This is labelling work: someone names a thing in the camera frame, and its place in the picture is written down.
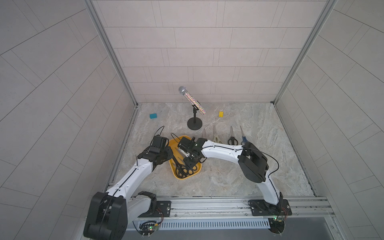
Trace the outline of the cream handled scissors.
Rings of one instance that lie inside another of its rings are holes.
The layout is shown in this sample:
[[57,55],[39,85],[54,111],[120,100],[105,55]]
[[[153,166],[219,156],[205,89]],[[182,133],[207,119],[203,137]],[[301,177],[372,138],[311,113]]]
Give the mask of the cream handled scissors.
[[215,143],[219,143],[219,144],[223,144],[223,141],[220,139],[219,135],[218,135],[218,132],[217,132],[217,129],[216,129],[216,125],[213,126],[213,141]]

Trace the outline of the large black scissors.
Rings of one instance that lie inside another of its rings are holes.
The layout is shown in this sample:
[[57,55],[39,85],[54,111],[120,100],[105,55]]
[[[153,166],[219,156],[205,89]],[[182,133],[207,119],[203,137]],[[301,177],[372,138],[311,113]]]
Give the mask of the large black scissors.
[[175,157],[173,157],[173,161],[175,165],[175,174],[176,174],[176,177],[179,179],[185,179],[189,176],[192,176],[198,170],[198,166],[188,168],[185,165],[180,164]]

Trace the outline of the black handled scissors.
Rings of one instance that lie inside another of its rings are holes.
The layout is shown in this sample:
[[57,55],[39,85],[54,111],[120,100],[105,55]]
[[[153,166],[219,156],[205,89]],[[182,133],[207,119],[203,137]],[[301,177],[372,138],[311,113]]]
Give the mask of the black handled scissors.
[[230,138],[228,139],[228,144],[232,146],[237,146],[239,144],[238,140],[234,136],[233,127],[230,127]]

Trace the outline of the blue handled scissors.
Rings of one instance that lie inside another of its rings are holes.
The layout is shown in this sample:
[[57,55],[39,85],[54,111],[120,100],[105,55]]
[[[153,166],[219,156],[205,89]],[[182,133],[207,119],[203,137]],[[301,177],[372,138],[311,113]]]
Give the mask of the blue handled scissors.
[[247,137],[245,136],[245,133],[244,133],[244,131],[243,131],[242,126],[240,126],[240,129],[241,129],[241,134],[242,134],[242,142],[241,142],[241,145],[245,145],[245,143],[247,143],[248,140],[247,140]]

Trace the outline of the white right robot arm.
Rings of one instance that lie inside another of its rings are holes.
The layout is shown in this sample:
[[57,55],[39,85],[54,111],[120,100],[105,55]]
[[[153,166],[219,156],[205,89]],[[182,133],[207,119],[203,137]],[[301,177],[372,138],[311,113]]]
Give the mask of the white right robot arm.
[[215,158],[239,165],[244,176],[257,184],[265,203],[277,206],[282,198],[278,188],[270,178],[268,159],[252,143],[244,145],[225,145],[204,138],[187,139],[183,137],[178,148],[186,154],[184,163],[193,167],[201,159]]

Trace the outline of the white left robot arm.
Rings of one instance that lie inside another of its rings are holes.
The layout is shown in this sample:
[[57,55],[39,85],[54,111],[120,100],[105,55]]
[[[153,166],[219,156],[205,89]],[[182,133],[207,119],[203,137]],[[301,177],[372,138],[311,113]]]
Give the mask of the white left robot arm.
[[147,147],[136,163],[106,192],[97,192],[91,199],[83,236],[92,240],[121,240],[127,226],[137,217],[151,217],[158,212],[156,194],[140,192],[142,181],[156,166],[174,157],[171,147]]

